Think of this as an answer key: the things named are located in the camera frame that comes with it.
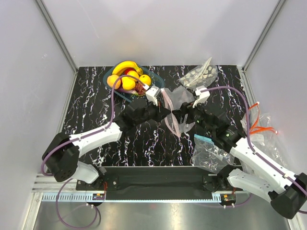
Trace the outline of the pink zip top bag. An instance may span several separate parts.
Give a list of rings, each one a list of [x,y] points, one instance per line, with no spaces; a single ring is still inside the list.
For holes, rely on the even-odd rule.
[[[161,93],[164,100],[164,107],[170,111],[178,110],[183,103],[193,102],[194,96],[183,86],[179,86],[173,91],[168,88],[161,89]],[[189,132],[195,123],[187,124],[187,115],[178,121],[176,117],[170,113],[166,116],[165,124],[167,128],[178,138],[181,137],[182,133]]]

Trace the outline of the purple grape bunch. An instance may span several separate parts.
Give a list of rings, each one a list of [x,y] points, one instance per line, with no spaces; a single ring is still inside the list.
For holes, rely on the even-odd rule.
[[[146,89],[144,89],[143,85],[140,84],[139,82],[136,84],[134,91],[138,96],[144,96],[146,93]]]

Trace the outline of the orange peach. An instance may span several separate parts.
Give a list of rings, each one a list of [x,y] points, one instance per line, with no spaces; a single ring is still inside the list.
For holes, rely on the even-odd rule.
[[[121,79],[119,79],[119,76],[114,74],[114,75],[110,75],[108,78],[107,78],[107,84],[109,87],[113,88],[115,90],[117,90],[120,86],[121,86]]]

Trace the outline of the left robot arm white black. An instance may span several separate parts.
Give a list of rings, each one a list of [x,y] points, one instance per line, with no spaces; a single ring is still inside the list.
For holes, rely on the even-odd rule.
[[[104,126],[77,135],[56,134],[42,156],[41,168],[48,168],[49,176],[53,176],[57,182],[76,179],[94,190],[100,189],[104,183],[102,172],[79,158],[100,146],[117,142],[126,132],[144,122],[161,122],[170,113],[160,103],[136,99]]]

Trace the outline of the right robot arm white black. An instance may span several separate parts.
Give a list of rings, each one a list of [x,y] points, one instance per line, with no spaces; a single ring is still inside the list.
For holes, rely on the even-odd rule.
[[[248,137],[214,114],[203,104],[183,103],[173,112],[176,119],[205,128],[215,146],[238,158],[257,173],[247,174],[234,166],[225,166],[218,173],[218,185],[224,190],[231,187],[248,191],[268,201],[272,208],[286,219],[301,213],[307,201],[307,175],[296,174],[279,165],[259,150]]]

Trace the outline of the clear bag with white pieces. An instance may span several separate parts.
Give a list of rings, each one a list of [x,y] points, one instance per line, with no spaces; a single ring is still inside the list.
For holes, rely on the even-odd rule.
[[[198,65],[182,78],[179,82],[187,89],[195,91],[197,87],[210,86],[218,75],[216,65],[211,65],[212,57],[208,58],[202,65]]]

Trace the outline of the blue zip top bag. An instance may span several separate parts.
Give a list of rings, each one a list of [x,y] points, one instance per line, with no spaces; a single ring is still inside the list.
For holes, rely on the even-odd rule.
[[[227,165],[234,165],[235,158],[230,153],[214,145],[210,138],[194,135],[194,152],[191,164],[217,174]]]

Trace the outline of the orange zip top bag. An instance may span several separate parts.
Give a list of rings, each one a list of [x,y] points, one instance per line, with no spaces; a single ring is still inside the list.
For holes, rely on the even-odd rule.
[[[255,145],[265,147],[278,135],[277,129],[270,125],[270,116],[262,114],[260,102],[256,102],[248,108],[248,114],[241,120],[244,130],[247,132],[249,120],[249,137]]]

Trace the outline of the orange fruit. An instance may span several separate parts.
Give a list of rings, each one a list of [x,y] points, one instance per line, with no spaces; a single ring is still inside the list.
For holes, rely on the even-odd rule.
[[[152,80],[151,80],[150,76],[146,75],[146,74],[141,75],[139,77],[139,81],[148,85],[148,86],[151,86],[151,84],[152,84]]]

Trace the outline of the teal plastic fruit tray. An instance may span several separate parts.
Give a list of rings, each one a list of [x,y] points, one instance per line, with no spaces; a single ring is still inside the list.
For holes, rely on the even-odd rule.
[[[143,70],[143,73],[146,74],[146,75],[149,75],[149,77],[151,78],[152,80],[152,84],[151,86],[156,86],[158,88],[164,88],[165,86],[165,82],[164,82],[164,79],[162,79],[160,76],[158,76],[157,74],[155,74],[154,72],[151,72],[150,70],[148,70],[147,68],[137,64],[142,70]],[[112,74],[112,71],[113,69],[116,67],[113,66],[111,69],[109,69],[105,75],[103,76],[103,83],[104,85],[109,89],[111,90],[111,87],[109,87],[109,85],[107,84],[107,78]],[[114,92],[114,95],[117,95],[119,97],[121,97],[122,99],[126,100],[127,102],[131,103],[131,101],[133,100],[134,98],[134,95],[133,94],[129,94],[129,93],[123,93],[123,92],[118,92],[118,91],[115,91]]]

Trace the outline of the red pepper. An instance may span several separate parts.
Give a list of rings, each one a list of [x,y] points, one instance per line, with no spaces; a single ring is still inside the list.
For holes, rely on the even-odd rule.
[[[128,73],[129,73],[130,71],[135,71],[135,69],[134,69],[134,68],[128,68],[128,69],[124,70],[124,74],[125,74],[125,75],[128,75]]]

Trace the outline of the yellow banana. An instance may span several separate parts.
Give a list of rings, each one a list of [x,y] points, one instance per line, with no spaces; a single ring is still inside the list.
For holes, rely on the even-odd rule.
[[[140,68],[134,61],[126,60],[117,64],[113,71],[113,75],[121,75],[126,69],[133,68],[139,75],[143,74],[142,68]]]

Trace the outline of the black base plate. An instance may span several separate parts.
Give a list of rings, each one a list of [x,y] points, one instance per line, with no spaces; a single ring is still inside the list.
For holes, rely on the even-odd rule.
[[[225,178],[193,166],[106,167],[96,182],[78,180],[76,189],[126,198],[205,198],[214,192],[233,191]]]

